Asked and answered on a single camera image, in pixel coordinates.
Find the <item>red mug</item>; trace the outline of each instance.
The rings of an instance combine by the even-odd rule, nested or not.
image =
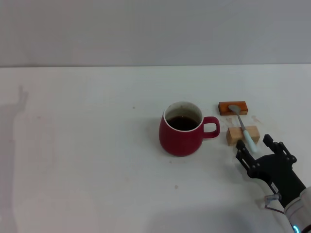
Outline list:
[[[196,122],[191,130],[173,128],[168,122],[175,117],[187,117]],[[204,132],[204,124],[216,124],[213,132]],[[201,146],[204,138],[214,138],[219,135],[220,126],[217,118],[203,117],[201,110],[190,102],[171,104],[163,113],[159,139],[162,147],[170,154],[183,157],[194,153]]]

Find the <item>table surface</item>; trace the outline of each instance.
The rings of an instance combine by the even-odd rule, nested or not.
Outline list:
[[[2,68],[0,232],[291,233],[262,209],[271,191],[227,146],[239,123],[217,104],[245,100],[242,120],[261,134],[254,157],[270,153],[269,133],[310,186],[310,85],[311,65]],[[183,158],[158,140],[164,109],[180,100],[221,125]]]

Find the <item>coffee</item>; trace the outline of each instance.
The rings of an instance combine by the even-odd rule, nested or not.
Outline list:
[[[193,130],[199,126],[195,120],[187,116],[175,116],[167,121],[174,129],[181,131]]]

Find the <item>light blue spoon handle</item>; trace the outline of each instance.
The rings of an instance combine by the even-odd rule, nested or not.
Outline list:
[[[249,135],[248,131],[247,130],[244,130],[243,131],[243,134],[244,134],[244,137],[245,137],[245,140],[247,141],[247,144],[248,146],[250,147],[251,151],[253,153],[256,153],[257,152],[257,147],[253,141],[253,139],[251,138],[251,136]]]

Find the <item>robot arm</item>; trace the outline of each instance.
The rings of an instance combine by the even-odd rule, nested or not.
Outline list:
[[[273,142],[270,135],[263,142],[274,154],[254,159],[245,144],[239,140],[236,158],[243,165],[250,178],[265,181],[273,193],[279,194],[284,214],[297,233],[311,232],[311,187],[306,188],[293,171],[297,161],[282,142]]]

